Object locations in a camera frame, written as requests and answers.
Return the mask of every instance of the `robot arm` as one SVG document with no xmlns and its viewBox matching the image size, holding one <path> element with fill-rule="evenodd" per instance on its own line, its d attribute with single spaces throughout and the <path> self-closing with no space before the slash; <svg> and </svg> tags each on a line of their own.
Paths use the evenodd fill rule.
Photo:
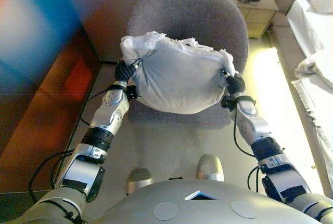
<svg viewBox="0 0 333 224">
<path fill-rule="evenodd" d="M 109 87 L 87 133 L 61 170 L 55 189 L 9 223 L 84 222 L 85 204 L 92 202 L 99 192 L 105 173 L 101 164 L 129 109 L 127 82 L 140 64 L 141 60 L 138 60 L 127 67 L 120 61 L 115 74 L 116 82 Z"/>
<path fill-rule="evenodd" d="M 222 73 L 229 84 L 231 97 L 225 96 L 222 106 L 235 110 L 240 134 L 251 147 L 258 167 L 266 176 L 262 179 L 268 197 L 300 210 L 322 223 L 333 219 L 333 200 L 313 194 L 303 177 L 275 141 L 267 122 L 258 116 L 253 99 L 244 96 L 241 77 Z"/>
</svg>

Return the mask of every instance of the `white pillow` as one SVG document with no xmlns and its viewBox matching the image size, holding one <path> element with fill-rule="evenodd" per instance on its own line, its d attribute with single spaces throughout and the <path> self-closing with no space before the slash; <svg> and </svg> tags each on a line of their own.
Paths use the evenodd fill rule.
<svg viewBox="0 0 333 224">
<path fill-rule="evenodd" d="M 310 0 L 310 3 L 319 14 L 333 14 L 333 0 Z"/>
<path fill-rule="evenodd" d="M 142 60 L 132 76 L 138 101 L 158 111 L 202 111 L 223 96 L 227 83 L 221 69 L 235 74 L 231 54 L 201 46 L 194 38 L 178 41 L 149 32 L 123 37 L 120 47 L 127 65 Z"/>
</svg>

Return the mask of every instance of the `bed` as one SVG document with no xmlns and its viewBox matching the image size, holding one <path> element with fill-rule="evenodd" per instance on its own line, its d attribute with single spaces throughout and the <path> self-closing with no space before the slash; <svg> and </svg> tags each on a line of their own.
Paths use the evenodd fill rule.
<svg viewBox="0 0 333 224">
<path fill-rule="evenodd" d="M 325 195 L 332 198 L 332 5 L 323 9 L 318 0 L 275 1 L 281 12 L 270 28 L 272 40 L 277 46 Z"/>
</svg>

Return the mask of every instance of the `brown wooden furniture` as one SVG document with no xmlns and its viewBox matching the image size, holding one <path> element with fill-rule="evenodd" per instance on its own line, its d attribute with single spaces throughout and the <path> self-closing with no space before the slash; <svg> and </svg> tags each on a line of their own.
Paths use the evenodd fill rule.
<svg viewBox="0 0 333 224">
<path fill-rule="evenodd" d="M 231 0 L 244 16 L 249 37 L 260 38 L 269 26 L 271 19 L 278 11 L 274 0 L 241 3 Z"/>
</svg>

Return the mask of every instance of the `wooden cabinet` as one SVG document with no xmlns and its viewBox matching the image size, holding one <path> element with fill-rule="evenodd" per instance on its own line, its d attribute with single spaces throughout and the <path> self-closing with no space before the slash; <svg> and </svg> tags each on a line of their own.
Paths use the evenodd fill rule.
<svg viewBox="0 0 333 224">
<path fill-rule="evenodd" d="M 233 1 L 245 19 L 249 37 L 260 38 L 278 11 L 274 0 L 260 0 L 258 2 L 241 3 Z"/>
</svg>

